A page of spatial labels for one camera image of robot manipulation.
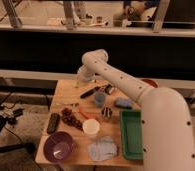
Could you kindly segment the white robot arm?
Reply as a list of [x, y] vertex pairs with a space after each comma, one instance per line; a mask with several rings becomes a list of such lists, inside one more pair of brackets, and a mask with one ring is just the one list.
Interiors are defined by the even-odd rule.
[[172, 88], [155, 88], [107, 63], [103, 49], [82, 55], [78, 80], [98, 74], [141, 107], [144, 171], [195, 171], [195, 140], [187, 102]]

